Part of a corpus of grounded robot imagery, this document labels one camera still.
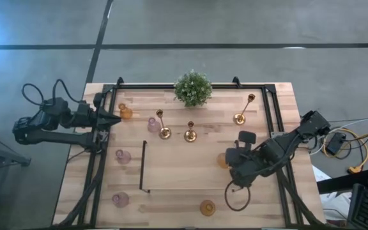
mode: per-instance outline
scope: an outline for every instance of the wooden table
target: wooden table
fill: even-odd
[[[275,83],[280,111],[287,132],[299,125],[300,117],[291,83]],[[103,84],[88,84],[84,99],[92,103],[94,94],[102,90]],[[242,126],[233,123],[235,113],[242,111],[247,95],[256,99],[245,113],[247,121]],[[171,89],[118,90],[116,105],[125,103],[134,112],[133,118],[112,126],[109,148],[103,176],[97,227],[282,227],[284,220],[275,175],[258,177],[251,187],[249,206],[241,211],[231,211],[224,201],[224,189],[231,177],[227,169],[217,165],[217,155],[233,147],[240,130],[257,134],[257,144],[269,138],[263,99],[260,90],[214,89],[212,99],[202,107],[184,108],[182,102],[174,100]],[[275,112],[270,103],[272,120]],[[147,131],[149,117],[156,117],[157,109],[164,110],[164,124],[172,130],[168,140]],[[183,133],[187,122],[195,123],[198,138],[188,143]],[[139,190],[142,142],[146,140],[143,188],[151,189],[147,194]],[[127,150],[132,160],[119,165],[115,152]],[[72,146],[69,157],[82,150]],[[53,223],[63,220],[79,200],[88,167],[89,153],[72,159],[68,163],[58,199]],[[296,151],[292,161],[299,196],[308,208],[324,221],[323,209],[312,170],[311,160],[304,149]],[[117,208],[112,196],[126,192],[130,204]],[[229,202],[239,208],[247,199],[245,190],[229,192]],[[205,217],[199,211],[200,203],[212,200],[216,212]],[[88,202],[86,221],[90,218],[91,200]],[[292,221],[293,205],[288,197]]]

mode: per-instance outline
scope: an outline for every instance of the black floor stripe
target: black floor stripe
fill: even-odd
[[[108,50],[157,50],[157,49],[342,49],[368,48],[368,43],[261,43],[261,44],[108,44],[102,45]]]
[[[94,44],[82,45],[0,45],[0,50],[65,50],[65,49],[94,49]]]
[[[99,34],[97,36],[95,51],[93,52],[92,60],[90,61],[88,76],[86,77],[86,83],[91,83],[93,81],[93,76],[95,75],[96,65],[97,65],[97,61],[99,60],[101,45],[105,37],[106,26],[107,26],[107,22],[109,21],[109,15],[110,15],[112,3],[113,3],[113,0],[107,0],[105,11],[103,14],[103,19],[102,19],[102,25],[100,25]]]

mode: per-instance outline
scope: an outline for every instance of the pink glass bottle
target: pink glass bottle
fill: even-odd
[[[121,149],[116,151],[116,160],[119,162],[119,164],[128,164],[131,159],[132,156],[128,151],[123,151]]]
[[[112,198],[113,204],[116,205],[118,208],[124,208],[128,205],[128,195],[125,192],[118,192]]]
[[[161,130],[161,125],[155,118],[149,118],[147,129],[149,132],[158,133]]]

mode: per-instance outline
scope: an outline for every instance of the concrete floor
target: concrete floor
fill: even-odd
[[[0,1],[0,45],[95,44],[106,2]],[[103,43],[368,43],[368,1],[115,0]],[[93,49],[0,50],[0,140],[32,158],[29,167],[10,169],[0,198],[0,229],[50,224],[69,149],[15,142],[14,121],[38,109],[23,99],[22,85],[32,82],[48,97],[62,78],[81,97],[92,55]],[[292,82],[301,114],[317,109],[331,121],[368,117],[368,48],[102,50],[93,82],[119,76],[127,82],[172,82],[191,69],[213,82],[233,76]],[[351,128],[364,134],[368,121]],[[312,162],[336,177],[360,156],[354,151],[338,161],[317,154]]]

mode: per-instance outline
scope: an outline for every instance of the green plant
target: green plant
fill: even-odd
[[[179,77],[175,83],[176,98],[185,103],[186,107],[203,105],[211,98],[211,82],[205,73],[194,70]]]

